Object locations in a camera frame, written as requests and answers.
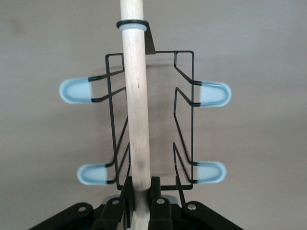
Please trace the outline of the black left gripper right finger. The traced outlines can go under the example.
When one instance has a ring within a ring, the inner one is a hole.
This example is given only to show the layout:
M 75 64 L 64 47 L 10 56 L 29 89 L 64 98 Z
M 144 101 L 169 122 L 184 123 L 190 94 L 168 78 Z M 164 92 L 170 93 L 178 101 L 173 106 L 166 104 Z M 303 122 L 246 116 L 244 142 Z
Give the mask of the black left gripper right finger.
M 161 195 L 161 183 L 159 177 L 151 178 L 151 187 L 149 190 L 150 200 L 150 220 L 149 230 L 171 230 L 172 216 L 171 203 Z

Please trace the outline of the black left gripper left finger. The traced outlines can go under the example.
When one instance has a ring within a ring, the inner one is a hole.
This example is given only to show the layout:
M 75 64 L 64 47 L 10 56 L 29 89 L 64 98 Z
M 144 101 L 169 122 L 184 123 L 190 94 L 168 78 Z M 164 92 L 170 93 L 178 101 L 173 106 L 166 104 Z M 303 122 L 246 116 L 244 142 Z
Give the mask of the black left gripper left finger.
M 109 199 L 93 223 L 93 230 L 127 230 L 134 212 L 132 177 L 126 178 L 119 197 Z

